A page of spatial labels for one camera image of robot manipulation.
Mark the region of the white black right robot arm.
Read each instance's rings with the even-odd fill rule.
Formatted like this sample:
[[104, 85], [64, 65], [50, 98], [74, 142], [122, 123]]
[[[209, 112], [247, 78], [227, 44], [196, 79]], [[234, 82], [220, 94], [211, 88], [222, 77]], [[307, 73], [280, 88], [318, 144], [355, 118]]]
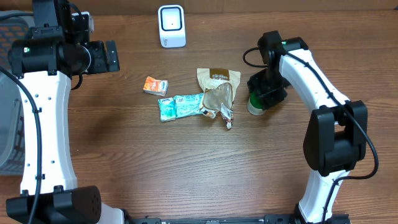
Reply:
[[303, 153], [310, 167], [304, 196], [292, 214], [265, 215], [265, 223], [349, 223], [334, 215], [333, 203], [344, 180], [366, 153], [367, 107], [336, 89], [315, 63], [300, 37], [282, 39], [278, 31], [258, 40], [263, 64], [248, 81], [248, 111], [262, 115], [282, 102], [291, 86], [310, 113]]

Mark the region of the green lid jar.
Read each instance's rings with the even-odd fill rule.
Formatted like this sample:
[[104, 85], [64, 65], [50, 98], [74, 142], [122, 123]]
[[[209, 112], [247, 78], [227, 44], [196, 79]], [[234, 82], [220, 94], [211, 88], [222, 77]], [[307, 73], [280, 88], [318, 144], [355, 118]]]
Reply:
[[255, 116], [263, 115], [266, 111], [263, 109], [262, 101], [256, 96], [255, 92], [251, 92], [247, 103], [248, 111]]

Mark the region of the teal tissue pack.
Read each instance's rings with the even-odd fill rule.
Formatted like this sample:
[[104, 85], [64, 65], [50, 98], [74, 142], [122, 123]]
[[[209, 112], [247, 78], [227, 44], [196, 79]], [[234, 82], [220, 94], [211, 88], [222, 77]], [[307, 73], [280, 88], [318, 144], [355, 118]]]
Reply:
[[161, 122], [173, 121], [176, 119], [176, 106], [173, 98], [158, 100]]

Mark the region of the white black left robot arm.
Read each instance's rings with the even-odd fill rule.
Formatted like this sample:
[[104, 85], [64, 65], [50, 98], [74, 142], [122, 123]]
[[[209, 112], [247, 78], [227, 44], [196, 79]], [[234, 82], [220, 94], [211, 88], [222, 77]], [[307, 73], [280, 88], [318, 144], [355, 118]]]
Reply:
[[78, 186], [68, 130], [72, 78], [119, 71], [116, 44], [90, 40], [91, 16], [70, 1], [32, 5], [31, 36], [8, 53], [6, 76], [23, 101], [25, 167], [7, 215], [19, 223], [128, 223], [128, 213], [106, 205], [96, 186]]

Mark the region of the teal wipes packet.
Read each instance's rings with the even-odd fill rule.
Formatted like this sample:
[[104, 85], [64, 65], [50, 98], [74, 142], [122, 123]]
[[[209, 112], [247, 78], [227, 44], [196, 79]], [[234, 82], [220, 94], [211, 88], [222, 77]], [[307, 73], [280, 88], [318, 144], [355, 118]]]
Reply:
[[194, 95], [175, 95], [175, 109], [176, 118], [183, 118], [187, 116], [199, 115], [200, 102], [203, 98], [204, 93], [194, 94]]

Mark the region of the orange tissue pack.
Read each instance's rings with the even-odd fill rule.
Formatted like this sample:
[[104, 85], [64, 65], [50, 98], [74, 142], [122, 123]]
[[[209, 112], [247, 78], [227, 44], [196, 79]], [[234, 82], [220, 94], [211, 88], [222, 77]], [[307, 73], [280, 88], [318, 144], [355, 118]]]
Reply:
[[152, 95], [165, 96], [169, 87], [167, 80], [158, 80], [148, 76], [146, 78], [143, 90]]

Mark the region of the beige brown snack bag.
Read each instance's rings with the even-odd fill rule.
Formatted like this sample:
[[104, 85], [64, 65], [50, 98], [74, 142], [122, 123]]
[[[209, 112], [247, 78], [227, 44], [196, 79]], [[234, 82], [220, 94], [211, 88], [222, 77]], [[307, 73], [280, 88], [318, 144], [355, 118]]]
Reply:
[[198, 68], [197, 79], [203, 90], [199, 109], [211, 119], [218, 113], [225, 122], [226, 128], [233, 125], [233, 103], [241, 81], [241, 73], [223, 68]]

